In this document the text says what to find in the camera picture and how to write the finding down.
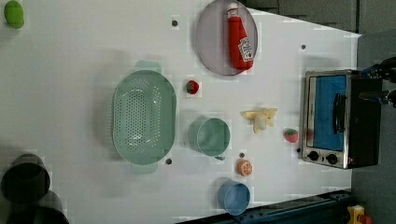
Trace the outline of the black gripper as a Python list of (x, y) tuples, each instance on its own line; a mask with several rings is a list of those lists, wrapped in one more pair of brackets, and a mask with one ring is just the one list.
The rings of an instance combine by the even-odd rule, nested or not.
[[(374, 64), (361, 71), (361, 77), (369, 78), (372, 80), (386, 80), (391, 83), (395, 82), (395, 68), (396, 58), (388, 58), (381, 63)], [(395, 91), (363, 91), (359, 97), (365, 101), (375, 102), (381, 105), (396, 105), (396, 92)]]

